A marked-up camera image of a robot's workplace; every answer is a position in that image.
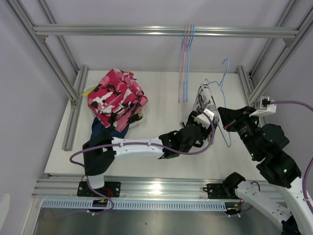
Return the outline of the white newspaper print trousers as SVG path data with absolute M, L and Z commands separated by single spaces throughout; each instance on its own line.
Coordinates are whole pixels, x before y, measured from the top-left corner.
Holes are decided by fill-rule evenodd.
M 214 123 L 216 129 L 220 121 L 220 116 L 217 110 L 215 100 L 213 98 L 213 94 L 209 88 L 209 85 L 207 85 L 205 81 L 201 83 L 198 89 L 196 100 L 193 106 L 193 111 L 204 111 L 204 109 L 209 109 L 215 114 Z

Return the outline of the blue wire hanger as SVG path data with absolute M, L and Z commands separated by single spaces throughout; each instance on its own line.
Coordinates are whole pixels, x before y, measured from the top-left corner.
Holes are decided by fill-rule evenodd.
M 227 62 L 227 67 L 226 67 L 226 69 L 225 69 L 225 71 L 223 73 L 222 79 L 220 81 L 209 81 L 207 78 L 205 79 L 205 82 L 206 82 L 207 85 L 210 85 L 210 84 L 213 84 L 213 83 L 218 85 L 218 87 L 220 88 L 221 93 L 223 95 L 224 107 L 226 107 L 226 97 L 225 97 L 225 93 L 224 93 L 224 79 L 225 79 L 225 76 L 226 76 L 226 74 L 228 73 L 228 70 L 229 70 L 230 60 L 228 58 L 225 58 L 223 60 L 222 64 L 224 64 L 225 62 Z M 226 146 L 228 148 L 230 148 L 231 145 L 232 145 L 231 134 L 228 132 L 229 141 L 227 141 L 226 137 L 224 135 L 224 132 L 223 132 L 223 130 L 222 130 L 222 128 L 221 128 L 221 126 L 219 124 L 218 124 L 218 129 L 219 129 L 219 131 L 220 131 L 220 133 L 221 133 L 221 135 L 223 137 L 223 140 L 224 140 Z
M 181 91 L 181 71 L 182 71 L 182 56 L 183 56 L 183 48 L 184 48 L 184 42 L 185 42 L 185 37 L 186 37 L 186 31 L 187 31 L 187 25 L 184 27 L 184 33 L 181 38 L 181 47 L 180 47 L 180 60 L 179 60 L 179 85 L 178 85 L 178 103 L 181 102 L 181 97 L 180 97 L 180 91 Z
M 188 73 L 190 62 L 190 47 L 192 43 L 193 26 L 186 25 L 184 31 L 184 37 L 181 45 L 181 84 L 182 84 L 182 97 L 183 103 L 188 102 Z
M 188 80 L 190 71 L 190 60 L 191 60 L 191 47 L 194 39 L 195 25 L 191 24 L 188 26 L 187 45 L 185 49 L 185 70 L 184 70 L 184 98 L 183 102 L 188 102 Z

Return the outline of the pink camouflage trousers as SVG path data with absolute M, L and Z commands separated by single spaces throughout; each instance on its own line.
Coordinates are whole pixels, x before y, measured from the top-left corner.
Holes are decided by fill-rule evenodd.
M 148 98 L 130 71 L 111 69 L 88 94 L 88 107 L 102 125 L 121 132 Z

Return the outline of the dark blue denim trousers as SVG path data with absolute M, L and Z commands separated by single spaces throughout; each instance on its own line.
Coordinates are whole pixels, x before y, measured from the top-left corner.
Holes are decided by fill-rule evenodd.
M 111 127 L 105 127 L 101 121 L 95 117 L 91 126 L 91 136 L 90 141 L 100 138 L 103 134 L 110 135 L 113 138 L 113 142 L 121 142 L 124 140 L 127 132 L 129 130 L 129 125 L 127 125 L 122 131 L 117 131 Z

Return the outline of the pink wire hanger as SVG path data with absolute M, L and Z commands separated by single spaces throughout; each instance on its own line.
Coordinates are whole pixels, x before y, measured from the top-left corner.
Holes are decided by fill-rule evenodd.
M 186 31 L 186 37 L 185 37 L 185 42 L 184 42 L 184 48 L 183 48 L 183 56 L 182 56 L 182 71 L 181 71 L 181 91 L 180 91 L 180 97 L 181 97 L 181 102 L 183 103 L 183 98 L 184 98 L 184 70 L 185 70 L 185 49 L 187 45 L 187 36 L 188 36 L 188 26 L 187 25 L 187 31 Z

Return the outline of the lime green trousers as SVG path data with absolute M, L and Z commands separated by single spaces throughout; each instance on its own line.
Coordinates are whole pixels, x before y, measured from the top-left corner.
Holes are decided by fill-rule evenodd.
M 92 90 L 83 92 L 83 93 L 82 93 L 82 96 L 83 96 L 83 97 L 87 97 L 91 92 L 92 92 Z

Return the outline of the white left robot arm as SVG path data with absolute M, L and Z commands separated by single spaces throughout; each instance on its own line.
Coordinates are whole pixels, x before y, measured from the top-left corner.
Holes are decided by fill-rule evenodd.
M 204 152 L 204 141 L 212 143 L 219 120 L 218 114 L 204 109 L 192 111 L 181 129 L 147 140 L 128 140 L 112 137 L 109 133 L 99 134 L 82 147 L 89 192 L 94 196 L 105 192 L 104 175 L 115 159 L 171 159 L 180 155 L 193 155 L 193 147 L 199 148 L 200 153 Z

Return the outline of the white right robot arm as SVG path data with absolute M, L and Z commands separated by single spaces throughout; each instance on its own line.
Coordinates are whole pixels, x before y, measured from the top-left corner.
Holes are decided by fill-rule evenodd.
M 223 128 L 238 133 L 256 168 L 266 181 L 273 185 L 287 204 L 281 207 L 263 195 L 237 172 L 223 181 L 223 194 L 228 198 L 247 201 L 270 219 L 284 235 L 311 235 L 313 233 L 313 209 L 306 199 L 304 177 L 295 160 L 283 151 L 289 144 L 279 125 L 258 126 L 256 109 L 245 106 L 238 110 L 219 107 Z

